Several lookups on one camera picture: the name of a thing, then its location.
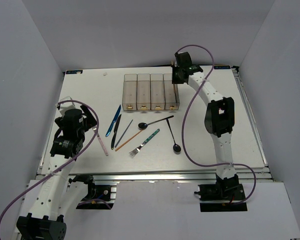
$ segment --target black knife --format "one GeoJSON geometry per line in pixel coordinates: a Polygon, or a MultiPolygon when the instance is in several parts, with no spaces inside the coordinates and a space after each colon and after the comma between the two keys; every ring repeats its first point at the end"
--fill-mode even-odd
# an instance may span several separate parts
{"type": "Polygon", "coordinates": [[[116,136],[117,136],[117,131],[118,131],[118,127],[119,127],[119,123],[120,123],[120,119],[121,119],[121,114],[119,115],[118,119],[115,122],[115,126],[114,126],[114,130],[113,130],[113,137],[111,140],[111,149],[114,149],[115,146],[115,141],[116,141],[116,136]]]}

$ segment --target blue knife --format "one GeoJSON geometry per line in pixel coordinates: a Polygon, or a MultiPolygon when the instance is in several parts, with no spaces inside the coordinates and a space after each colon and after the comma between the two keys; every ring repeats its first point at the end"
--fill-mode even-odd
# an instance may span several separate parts
{"type": "Polygon", "coordinates": [[[114,118],[113,118],[113,120],[112,120],[112,122],[110,124],[110,127],[109,127],[108,131],[106,132],[106,135],[105,135],[106,137],[108,137],[109,134],[111,133],[111,130],[114,127],[114,124],[116,123],[116,121],[117,121],[117,119],[119,117],[120,110],[121,110],[121,105],[119,105],[118,110],[116,111],[116,113],[114,115],[114,118]]]}

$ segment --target fork tines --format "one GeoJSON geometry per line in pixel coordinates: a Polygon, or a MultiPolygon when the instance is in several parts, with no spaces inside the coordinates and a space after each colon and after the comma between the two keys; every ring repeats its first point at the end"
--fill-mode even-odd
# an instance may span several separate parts
{"type": "Polygon", "coordinates": [[[140,150],[138,148],[133,149],[131,152],[129,152],[131,157],[134,157],[138,152],[140,152],[140,150]]]}

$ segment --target gray chopstick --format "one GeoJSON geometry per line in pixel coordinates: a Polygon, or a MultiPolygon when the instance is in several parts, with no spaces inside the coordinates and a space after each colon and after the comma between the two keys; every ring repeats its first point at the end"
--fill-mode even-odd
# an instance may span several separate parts
{"type": "Polygon", "coordinates": [[[122,133],[121,137],[119,138],[118,142],[116,143],[116,145],[114,146],[115,148],[118,146],[118,144],[120,143],[121,139],[123,138],[123,136],[125,135],[126,131],[128,130],[128,128],[130,127],[131,123],[132,123],[133,119],[131,120],[131,122],[129,123],[129,125],[126,127],[126,129],[124,130],[124,132],[122,133]]]}

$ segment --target tabletop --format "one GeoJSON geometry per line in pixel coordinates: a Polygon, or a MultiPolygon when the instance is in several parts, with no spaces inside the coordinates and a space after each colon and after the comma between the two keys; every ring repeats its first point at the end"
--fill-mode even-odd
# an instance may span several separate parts
{"type": "MultiPolygon", "coordinates": [[[[211,66],[201,66],[207,74],[211,66]]],[[[108,68],[84,69],[81,74],[66,74],[59,99],[70,96],[74,100],[91,106],[99,118],[99,134],[109,152],[105,156],[97,138],[91,146],[78,158],[71,174],[117,174],[117,173],[159,173],[159,172],[190,172],[205,170],[191,163],[182,149],[181,154],[173,152],[173,139],[166,121],[150,125],[120,150],[111,150],[112,133],[106,137],[109,125],[122,103],[125,74],[171,74],[171,67],[138,67],[138,68],[108,68]],[[131,158],[129,152],[138,147],[156,129],[160,132],[142,150],[131,158]]],[[[232,97],[235,104],[235,125],[233,127],[231,145],[234,163],[247,164],[257,169],[265,166],[242,99],[238,84],[231,69],[216,69],[209,77],[209,81],[225,97],[232,97]]],[[[179,110],[162,111],[123,111],[116,139],[118,140],[129,122],[133,122],[120,143],[136,134],[139,123],[150,123],[164,117],[174,115],[169,120],[175,141],[180,146],[181,126],[186,108],[195,94],[187,84],[178,85],[180,107],[179,110]]],[[[185,145],[189,155],[201,164],[216,163],[213,140],[204,126],[206,106],[197,97],[192,104],[185,123],[185,145]]],[[[55,118],[60,117],[56,111],[55,118]]],[[[42,174],[48,171],[50,149],[54,134],[58,126],[53,124],[43,159],[42,174]]],[[[85,133],[86,144],[92,137],[93,131],[85,133]]]]}

